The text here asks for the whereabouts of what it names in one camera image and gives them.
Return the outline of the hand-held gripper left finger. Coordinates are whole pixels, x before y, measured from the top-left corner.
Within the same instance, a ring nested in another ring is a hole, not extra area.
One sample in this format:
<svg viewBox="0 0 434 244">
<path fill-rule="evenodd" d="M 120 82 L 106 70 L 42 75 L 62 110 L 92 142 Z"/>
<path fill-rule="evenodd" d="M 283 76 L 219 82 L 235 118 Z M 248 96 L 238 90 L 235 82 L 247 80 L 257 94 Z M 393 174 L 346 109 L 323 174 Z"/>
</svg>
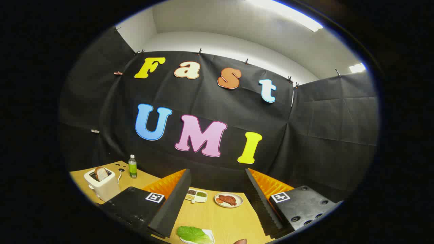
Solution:
<svg viewBox="0 0 434 244">
<path fill-rule="evenodd" d="M 127 187 L 99 208 L 143 237 L 169 238 L 190 185 L 191 171 L 183 169 L 142 189 Z"/>
</svg>

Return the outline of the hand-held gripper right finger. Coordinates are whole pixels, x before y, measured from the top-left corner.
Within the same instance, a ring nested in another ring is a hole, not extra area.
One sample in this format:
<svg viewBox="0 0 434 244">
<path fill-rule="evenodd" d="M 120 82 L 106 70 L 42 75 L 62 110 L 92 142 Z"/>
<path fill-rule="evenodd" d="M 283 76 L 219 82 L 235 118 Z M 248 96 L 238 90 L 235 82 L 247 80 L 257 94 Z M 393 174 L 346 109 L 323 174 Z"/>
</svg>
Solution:
<svg viewBox="0 0 434 244">
<path fill-rule="evenodd" d="M 309 186 L 291 187 L 250 168 L 245 170 L 245 196 L 270 237 L 303 229 L 340 206 Z"/>
</svg>

